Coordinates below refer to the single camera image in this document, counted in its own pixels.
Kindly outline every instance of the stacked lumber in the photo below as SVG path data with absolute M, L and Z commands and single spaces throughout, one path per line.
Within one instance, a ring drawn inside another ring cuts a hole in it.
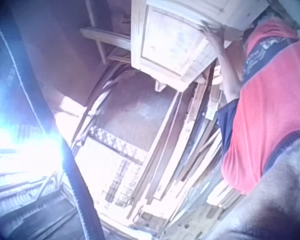
M 131 197 L 127 218 L 136 226 L 144 222 L 139 218 L 153 213 L 160 218 L 162 232 L 189 216 L 199 203 L 228 211 L 241 197 L 221 176 L 222 136 L 216 111 L 224 102 L 222 80 L 213 84 L 220 78 L 215 66 L 216 62 L 203 72 L 202 84 L 175 93 Z M 211 103 L 217 103 L 212 110 Z M 151 225 L 158 231 L 155 222 Z

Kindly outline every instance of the hand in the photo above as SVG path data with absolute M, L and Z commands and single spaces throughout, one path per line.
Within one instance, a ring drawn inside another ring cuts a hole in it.
M 205 35 L 205 38 L 212 45 L 217 54 L 221 54 L 225 51 L 225 28 L 222 26 L 216 32 L 214 32 L 206 22 L 201 21 L 201 32 Z

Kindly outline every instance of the wooden stick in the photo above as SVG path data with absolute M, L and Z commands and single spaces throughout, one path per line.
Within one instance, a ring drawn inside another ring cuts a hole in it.
M 81 34 L 88 39 L 94 39 L 106 44 L 111 44 L 126 50 L 131 50 L 130 36 L 95 27 L 84 27 L 80 29 Z
M 123 63 L 126 63 L 126 64 L 131 64 L 131 59 L 128 58 L 128 57 L 109 55 L 108 59 L 113 60 L 113 61 L 123 62 Z
M 89 14 L 90 24 L 92 27 L 95 28 L 95 27 L 97 27 L 97 20 L 96 20 L 95 14 L 94 14 L 95 11 L 94 11 L 93 0 L 85 0 L 85 4 L 86 4 L 86 9 L 88 10 L 88 14 Z M 103 64 L 107 64 L 107 58 L 106 58 L 106 53 L 105 53 L 103 44 L 99 40 L 95 40 L 95 42 L 98 47 Z

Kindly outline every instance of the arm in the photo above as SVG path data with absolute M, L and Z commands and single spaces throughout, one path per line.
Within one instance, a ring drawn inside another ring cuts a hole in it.
M 240 96 L 241 82 L 239 77 L 232 66 L 224 47 L 224 33 L 221 29 L 219 32 L 214 33 L 205 23 L 202 27 L 202 32 L 205 34 L 206 39 L 213 46 L 217 58 L 221 66 L 221 74 L 223 77 L 223 91 L 226 101 L 229 103 Z

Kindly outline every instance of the wooden board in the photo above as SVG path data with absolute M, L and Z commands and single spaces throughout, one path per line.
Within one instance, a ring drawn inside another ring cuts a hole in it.
M 201 20 L 244 30 L 267 7 L 267 0 L 132 0 L 131 65 L 183 92 L 216 58 Z

